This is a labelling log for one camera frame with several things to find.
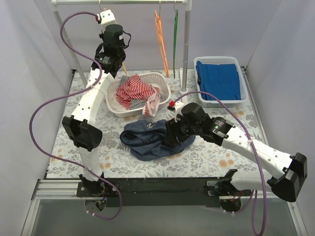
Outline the navy blue tank top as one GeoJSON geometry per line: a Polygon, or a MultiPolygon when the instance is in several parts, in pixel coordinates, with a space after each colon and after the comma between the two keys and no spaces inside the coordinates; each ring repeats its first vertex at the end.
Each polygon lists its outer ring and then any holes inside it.
{"type": "Polygon", "coordinates": [[[145,119],[129,123],[120,134],[120,140],[140,161],[153,161],[178,154],[194,142],[195,136],[190,136],[175,146],[165,143],[166,123],[165,119],[154,123],[145,119]]]}

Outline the yellow clothes hanger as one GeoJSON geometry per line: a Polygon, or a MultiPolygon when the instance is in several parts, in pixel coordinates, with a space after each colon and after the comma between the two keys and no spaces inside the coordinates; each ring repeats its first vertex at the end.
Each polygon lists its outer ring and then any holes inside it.
{"type": "MultiPolygon", "coordinates": [[[[103,11],[106,10],[106,8],[102,6],[102,0],[98,1],[98,5],[99,5],[100,12],[103,12],[103,11]]],[[[124,63],[122,63],[122,68],[123,68],[125,74],[127,75],[127,70],[126,70],[126,67],[125,67],[124,63]]]]}

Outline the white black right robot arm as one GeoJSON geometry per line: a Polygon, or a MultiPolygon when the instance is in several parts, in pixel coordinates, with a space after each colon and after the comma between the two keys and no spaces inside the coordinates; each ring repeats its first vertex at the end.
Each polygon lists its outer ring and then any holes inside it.
{"type": "Polygon", "coordinates": [[[189,137],[234,151],[261,166],[256,172],[229,170],[208,191],[219,196],[234,195],[243,190],[274,193],[287,202],[295,202],[307,178],[307,158],[301,153],[291,155],[249,138],[245,131],[222,118],[211,118],[197,103],[171,101],[168,109],[175,116],[166,122],[165,143],[182,144],[189,137]]]}

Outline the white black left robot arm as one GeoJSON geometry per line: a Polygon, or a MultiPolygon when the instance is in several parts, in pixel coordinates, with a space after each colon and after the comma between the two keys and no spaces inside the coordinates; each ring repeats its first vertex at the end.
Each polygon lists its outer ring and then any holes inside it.
{"type": "Polygon", "coordinates": [[[71,116],[65,116],[62,120],[67,135],[80,153],[82,164],[86,166],[79,178],[85,190],[95,197],[105,191],[105,185],[99,179],[103,176],[98,157],[102,131],[95,127],[96,115],[109,85],[126,58],[128,45],[124,43],[124,34],[121,25],[105,27],[99,36],[103,42],[97,47],[91,64],[86,86],[88,91],[82,95],[71,116]]]}

